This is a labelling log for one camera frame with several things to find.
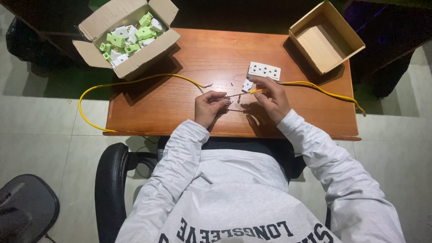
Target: open cardboard box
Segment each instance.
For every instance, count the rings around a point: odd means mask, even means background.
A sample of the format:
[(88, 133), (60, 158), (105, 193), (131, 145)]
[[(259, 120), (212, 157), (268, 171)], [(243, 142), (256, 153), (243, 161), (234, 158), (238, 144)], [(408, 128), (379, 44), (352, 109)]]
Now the open cardboard box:
[[(120, 65), (112, 68), (99, 46), (106, 35), (120, 26), (135, 25), (147, 12), (168, 27), (168, 30)], [(133, 80), (168, 54), (180, 34), (170, 28), (178, 8), (170, 0), (111, 0), (79, 24), (79, 30), (90, 42), (73, 41), (84, 61), (92, 67), (113, 69), (119, 78)]]
[(325, 74), (365, 48), (365, 43), (327, 0), (289, 29), (312, 67)]

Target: white tile floor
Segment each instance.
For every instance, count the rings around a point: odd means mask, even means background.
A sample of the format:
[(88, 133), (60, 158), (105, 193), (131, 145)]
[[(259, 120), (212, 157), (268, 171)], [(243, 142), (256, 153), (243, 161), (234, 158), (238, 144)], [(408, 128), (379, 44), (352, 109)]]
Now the white tile floor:
[[(151, 150), (141, 137), (104, 137), (87, 125), (77, 111), (76, 99), (24, 97), (27, 79), (34, 79), (27, 64), (6, 50), (4, 34), (13, 16), (0, 6), (0, 186), (13, 177), (32, 173), (44, 179), (59, 196), (61, 211), (51, 236), (62, 242), (98, 242), (94, 210), (94, 179), (98, 160), (110, 144), (124, 142), (132, 151)], [(360, 142), (339, 141), (381, 184), (400, 217), (407, 242), (432, 239), (432, 44), (416, 50), (411, 65), (383, 107), (397, 97), (404, 116), (357, 116)], [(36, 80), (40, 94), (43, 78)], [(85, 100), (83, 110), (104, 126), (107, 101)], [(130, 171), (125, 189), (129, 212), (134, 195), (148, 171)], [(324, 191), (305, 169), (290, 183), (290, 193), (324, 221)]]

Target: sleeve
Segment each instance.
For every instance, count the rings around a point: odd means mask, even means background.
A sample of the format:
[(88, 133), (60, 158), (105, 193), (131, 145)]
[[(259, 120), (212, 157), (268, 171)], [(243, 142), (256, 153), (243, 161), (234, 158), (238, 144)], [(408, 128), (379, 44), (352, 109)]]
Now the sleeve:
[(132, 212), (121, 226), (116, 243), (153, 242), (181, 194), (198, 168), (201, 146), (210, 134), (201, 125), (187, 120), (168, 140), (163, 158), (141, 188)]
[(331, 231), (342, 242), (405, 242), (396, 209), (344, 148), (294, 110), (277, 127), (321, 181), (332, 212)]

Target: hand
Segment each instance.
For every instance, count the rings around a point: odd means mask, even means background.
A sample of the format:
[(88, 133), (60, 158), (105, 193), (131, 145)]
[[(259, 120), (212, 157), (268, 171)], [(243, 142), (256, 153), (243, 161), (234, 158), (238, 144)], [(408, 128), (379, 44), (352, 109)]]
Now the hand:
[(226, 92), (209, 91), (195, 98), (195, 122), (205, 129), (209, 128), (217, 112), (230, 104), (225, 95)]
[(270, 91), (272, 96), (271, 100), (262, 93), (257, 92), (254, 95), (258, 102), (264, 106), (270, 118), (272, 118), (276, 124), (279, 124), (291, 110), (288, 99), (286, 98), (285, 89), (269, 77), (254, 77), (249, 79), (249, 81), (260, 84)]

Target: white power socket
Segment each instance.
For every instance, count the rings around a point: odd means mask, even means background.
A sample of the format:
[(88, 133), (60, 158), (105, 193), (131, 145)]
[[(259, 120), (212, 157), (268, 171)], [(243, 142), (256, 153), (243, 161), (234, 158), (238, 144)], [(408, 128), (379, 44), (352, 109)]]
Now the white power socket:
[(273, 80), (279, 81), (280, 68), (258, 62), (251, 62), (248, 78), (252, 77), (270, 77)]

